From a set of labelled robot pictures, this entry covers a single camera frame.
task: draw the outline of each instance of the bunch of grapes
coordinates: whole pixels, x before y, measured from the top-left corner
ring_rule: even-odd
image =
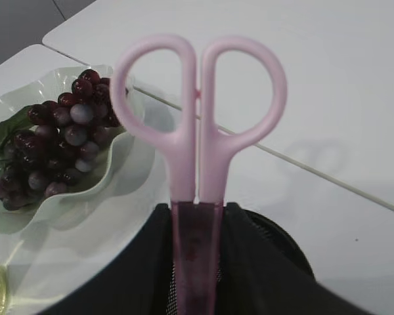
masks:
[[[109,128],[120,123],[112,109],[110,79],[85,70],[57,102],[33,105],[35,130],[17,131],[5,145],[0,200],[9,211],[65,193],[94,167],[108,143]]]

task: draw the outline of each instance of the scissor handle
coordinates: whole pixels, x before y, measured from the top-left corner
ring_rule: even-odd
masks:
[[[257,125],[239,135],[220,133],[214,118],[215,65],[219,55],[226,51],[242,51],[258,59],[268,71],[273,84],[273,99],[266,116]],[[283,67],[266,46],[246,37],[226,36],[215,40],[205,49],[200,95],[200,201],[223,201],[231,159],[245,147],[259,142],[276,127],[286,105],[287,91]]]
[[[161,133],[143,125],[125,99],[125,80],[134,62],[158,49],[177,53],[182,61],[182,119],[172,133]],[[124,53],[116,64],[110,93],[112,106],[121,124],[132,134],[155,146],[165,156],[169,168],[171,199],[193,201],[196,194],[196,53],[191,44],[176,35],[145,37]]]

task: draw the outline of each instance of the black bag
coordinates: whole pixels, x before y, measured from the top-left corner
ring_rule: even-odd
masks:
[[[175,315],[172,257],[171,211],[161,204],[102,272],[42,314]],[[236,203],[223,213],[216,292],[216,315],[369,314],[317,284],[281,227]]]

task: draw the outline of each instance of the pink scissors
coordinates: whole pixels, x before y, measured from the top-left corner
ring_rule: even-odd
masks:
[[[182,119],[177,130],[161,133],[143,125],[125,99],[125,80],[133,63],[157,49],[178,54],[182,68]],[[226,51],[242,51],[258,59],[269,72],[273,100],[267,115],[239,135],[219,132],[214,118],[215,64]],[[201,86],[196,85],[196,53],[176,35],[153,35],[135,43],[118,61],[110,92],[114,111],[132,134],[155,146],[169,168],[173,217],[175,283],[180,315],[214,312],[219,235],[227,175],[231,159],[245,147],[268,135],[282,117],[287,97],[284,70],[277,57],[262,44],[245,37],[222,37],[203,52]],[[196,102],[201,102],[199,186],[196,197]]]

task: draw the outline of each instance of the green leaf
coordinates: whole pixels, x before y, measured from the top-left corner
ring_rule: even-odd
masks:
[[[25,106],[7,120],[0,122],[0,153],[13,134],[21,129],[29,129],[33,125],[28,119],[31,106]]]

